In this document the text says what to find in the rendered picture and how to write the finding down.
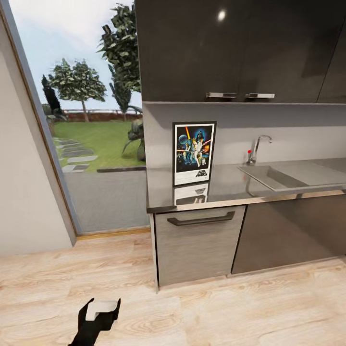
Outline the poster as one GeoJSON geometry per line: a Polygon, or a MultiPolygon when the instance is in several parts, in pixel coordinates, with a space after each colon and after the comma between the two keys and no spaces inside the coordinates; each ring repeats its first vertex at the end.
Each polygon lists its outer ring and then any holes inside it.
{"type": "Polygon", "coordinates": [[[210,182],[216,124],[173,122],[173,187],[210,182]]]}

